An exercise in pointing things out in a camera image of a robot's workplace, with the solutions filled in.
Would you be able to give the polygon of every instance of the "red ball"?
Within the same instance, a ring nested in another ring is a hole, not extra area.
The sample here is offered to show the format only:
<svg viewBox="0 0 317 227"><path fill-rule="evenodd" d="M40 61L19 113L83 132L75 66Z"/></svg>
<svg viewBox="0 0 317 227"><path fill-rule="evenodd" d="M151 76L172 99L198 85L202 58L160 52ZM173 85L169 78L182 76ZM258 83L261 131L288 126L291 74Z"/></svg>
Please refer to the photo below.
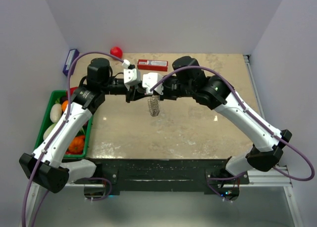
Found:
<svg viewBox="0 0 317 227"><path fill-rule="evenodd" d="M110 50L110 54L117 56L118 58L122 58L123 52L119 47L112 47Z"/></svg>

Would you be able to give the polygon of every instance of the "marble surface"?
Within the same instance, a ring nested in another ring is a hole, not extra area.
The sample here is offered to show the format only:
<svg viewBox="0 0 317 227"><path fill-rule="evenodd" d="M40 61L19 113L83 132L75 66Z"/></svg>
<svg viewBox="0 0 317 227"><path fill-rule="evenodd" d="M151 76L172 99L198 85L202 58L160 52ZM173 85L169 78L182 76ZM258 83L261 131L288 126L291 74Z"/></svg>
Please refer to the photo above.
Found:
<svg viewBox="0 0 317 227"><path fill-rule="evenodd" d="M227 54L125 54L124 59L137 64L138 59L169 61L190 55L201 66L220 72L242 98L259 112L254 91L242 55ZM71 86L77 86L87 74L87 66L96 57L81 58L76 65ZM120 62L111 58L114 74L122 71ZM159 103L160 114L151 117L148 99L127 104L124 96L106 96L94 115L89 158L109 159L226 159L250 149L252 142L226 118L198 105L192 98Z"/></svg>

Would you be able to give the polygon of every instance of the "white label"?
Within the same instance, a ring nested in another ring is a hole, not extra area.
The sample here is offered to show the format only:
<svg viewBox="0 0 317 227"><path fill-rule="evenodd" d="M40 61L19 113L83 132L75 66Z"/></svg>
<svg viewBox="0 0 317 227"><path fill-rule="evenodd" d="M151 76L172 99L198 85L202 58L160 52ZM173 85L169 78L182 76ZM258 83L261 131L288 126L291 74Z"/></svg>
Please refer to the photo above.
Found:
<svg viewBox="0 0 317 227"><path fill-rule="evenodd" d="M167 66L167 61L148 60L147 65Z"/></svg>
<svg viewBox="0 0 317 227"><path fill-rule="evenodd" d="M73 57L74 57L74 53L75 53L75 50L69 51L69 54L65 63L65 65L67 65L66 70L69 70L71 61L73 60Z"/></svg>

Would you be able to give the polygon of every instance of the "metal whisk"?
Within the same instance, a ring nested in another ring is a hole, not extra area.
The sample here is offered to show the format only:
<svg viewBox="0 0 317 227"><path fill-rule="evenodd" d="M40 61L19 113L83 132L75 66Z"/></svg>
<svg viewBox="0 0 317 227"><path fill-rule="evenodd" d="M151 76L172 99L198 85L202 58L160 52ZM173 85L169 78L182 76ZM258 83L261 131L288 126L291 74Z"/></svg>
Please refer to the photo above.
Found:
<svg viewBox="0 0 317 227"><path fill-rule="evenodd" d="M159 115L159 96L153 95L148 99L148 106L151 116Z"/></svg>

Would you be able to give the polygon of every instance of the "red pepper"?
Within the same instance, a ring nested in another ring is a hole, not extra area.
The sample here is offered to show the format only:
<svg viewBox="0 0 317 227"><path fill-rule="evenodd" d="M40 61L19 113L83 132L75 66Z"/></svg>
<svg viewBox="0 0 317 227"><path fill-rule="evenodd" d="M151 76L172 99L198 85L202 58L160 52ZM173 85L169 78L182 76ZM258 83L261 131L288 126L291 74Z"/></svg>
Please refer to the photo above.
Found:
<svg viewBox="0 0 317 227"><path fill-rule="evenodd" d="M70 88L70 95L73 95L74 91L77 89L78 87L72 87Z"/></svg>

